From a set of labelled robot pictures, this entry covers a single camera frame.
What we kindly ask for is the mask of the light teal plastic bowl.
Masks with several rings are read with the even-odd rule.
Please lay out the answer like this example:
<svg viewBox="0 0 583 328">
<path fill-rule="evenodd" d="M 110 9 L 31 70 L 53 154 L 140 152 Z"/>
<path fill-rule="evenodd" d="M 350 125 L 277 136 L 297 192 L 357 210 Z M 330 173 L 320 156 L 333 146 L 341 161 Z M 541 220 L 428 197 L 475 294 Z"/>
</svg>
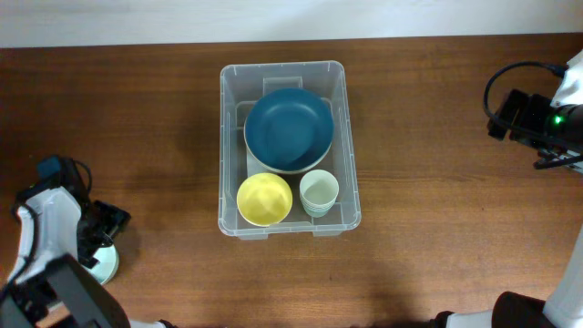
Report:
<svg viewBox="0 0 583 328">
<path fill-rule="evenodd" d="M 105 285 L 111 281 L 119 265 L 118 251 L 114 245 L 105 248 L 99 248 L 94 258 L 97 263 L 92 268 L 85 268 L 86 271 L 101 285 Z"/>
</svg>

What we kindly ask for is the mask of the yellow plastic bowl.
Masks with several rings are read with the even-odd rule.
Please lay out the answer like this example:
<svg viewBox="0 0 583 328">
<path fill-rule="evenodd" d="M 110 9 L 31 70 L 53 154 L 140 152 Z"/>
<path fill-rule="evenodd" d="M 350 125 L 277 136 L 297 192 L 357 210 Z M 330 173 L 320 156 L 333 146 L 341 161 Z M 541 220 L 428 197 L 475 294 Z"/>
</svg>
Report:
<svg viewBox="0 0 583 328">
<path fill-rule="evenodd" d="M 237 208 L 248 223 L 269 227 L 282 222 L 293 205 L 292 190 L 280 176 L 258 173 L 246 178 L 237 192 Z"/>
</svg>

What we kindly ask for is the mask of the beige plastic bowl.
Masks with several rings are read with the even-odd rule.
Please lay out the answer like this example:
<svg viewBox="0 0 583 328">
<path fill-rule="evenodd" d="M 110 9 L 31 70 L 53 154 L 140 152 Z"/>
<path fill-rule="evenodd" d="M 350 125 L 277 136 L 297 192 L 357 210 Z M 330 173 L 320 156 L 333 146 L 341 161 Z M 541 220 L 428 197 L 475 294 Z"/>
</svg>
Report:
<svg viewBox="0 0 583 328">
<path fill-rule="evenodd" d="M 315 127 L 245 127 L 245 145 L 267 170 L 298 174 L 315 168 L 332 149 L 334 132 Z"/>
</svg>

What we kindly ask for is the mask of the dark blue bowl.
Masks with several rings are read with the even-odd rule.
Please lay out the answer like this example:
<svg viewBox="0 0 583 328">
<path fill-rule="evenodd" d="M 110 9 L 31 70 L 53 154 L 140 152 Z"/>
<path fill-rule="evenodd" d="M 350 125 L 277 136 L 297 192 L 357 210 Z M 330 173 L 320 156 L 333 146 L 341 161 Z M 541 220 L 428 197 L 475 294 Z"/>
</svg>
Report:
<svg viewBox="0 0 583 328">
<path fill-rule="evenodd" d="M 259 99 L 244 124 L 251 155 L 279 172 L 307 170 L 321 161 L 332 146 L 333 115 L 315 93 L 282 88 Z"/>
</svg>

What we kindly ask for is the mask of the green plastic cup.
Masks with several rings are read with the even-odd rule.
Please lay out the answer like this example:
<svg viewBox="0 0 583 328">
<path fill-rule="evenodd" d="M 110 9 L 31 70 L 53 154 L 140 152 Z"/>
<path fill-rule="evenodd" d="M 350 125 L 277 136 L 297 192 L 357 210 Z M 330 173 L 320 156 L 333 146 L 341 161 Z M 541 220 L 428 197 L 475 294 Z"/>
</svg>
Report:
<svg viewBox="0 0 583 328">
<path fill-rule="evenodd" d="M 308 205 L 303 205 L 303 209 L 305 210 L 305 212 L 313 217 L 313 218 L 321 218 L 323 216 L 325 216 L 332 207 L 327 207 L 327 208 L 314 208 Z"/>
</svg>

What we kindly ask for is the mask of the cream plastic cup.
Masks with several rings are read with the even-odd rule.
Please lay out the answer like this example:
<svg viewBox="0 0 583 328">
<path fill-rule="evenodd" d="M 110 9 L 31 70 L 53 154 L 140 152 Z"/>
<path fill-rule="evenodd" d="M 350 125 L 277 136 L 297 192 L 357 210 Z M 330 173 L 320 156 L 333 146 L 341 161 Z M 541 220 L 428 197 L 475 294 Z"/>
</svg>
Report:
<svg viewBox="0 0 583 328">
<path fill-rule="evenodd" d="M 326 170 L 315 169 L 306 173 L 300 181 L 301 199 L 311 206 L 326 207 L 334 204 L 340 191 L 337 178 Z"/>
</svg>

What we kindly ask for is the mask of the grey plastic cup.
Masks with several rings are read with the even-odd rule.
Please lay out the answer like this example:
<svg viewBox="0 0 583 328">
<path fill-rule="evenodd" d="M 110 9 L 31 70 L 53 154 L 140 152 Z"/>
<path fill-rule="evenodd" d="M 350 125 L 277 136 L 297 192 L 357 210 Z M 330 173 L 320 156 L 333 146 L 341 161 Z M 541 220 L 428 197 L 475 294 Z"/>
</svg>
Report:
<svg viewBox="0 0 583 328">
<path fill-rule="evenodd" d="M 301 202 L 302 202 L 303 208 L 307 212 L 314 212 L 314 213 L 325 213 L 325 212 L 328 212 L 332 208 L 332 206 L 335 204 L 335 201 L 333 200 L 333 201 L 328 202 L 328 203 L 323 204 L 323 205 L 317 205 L 317 204 L 314 204 L 314 203 L 309 202 L 304 197 L 301 197 Z"/>
</svg>

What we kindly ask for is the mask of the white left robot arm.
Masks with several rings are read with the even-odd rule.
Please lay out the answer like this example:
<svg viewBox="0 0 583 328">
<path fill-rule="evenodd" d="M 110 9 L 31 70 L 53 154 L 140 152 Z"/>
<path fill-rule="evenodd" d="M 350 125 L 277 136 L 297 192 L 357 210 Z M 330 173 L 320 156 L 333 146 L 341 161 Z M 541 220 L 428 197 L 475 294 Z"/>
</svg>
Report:
<svg viewBox="0 0 583 328">
<path fill-rule="evenodd" d="M 1 291 L 1 326 L 36 327 L 60 305 L 55 327 L 170 327 L 130 320 L 117 300 L 77 260 L 81 207 L 63 187 L 15 204 L 21 234 L 15 267 Z"/>
</svg>

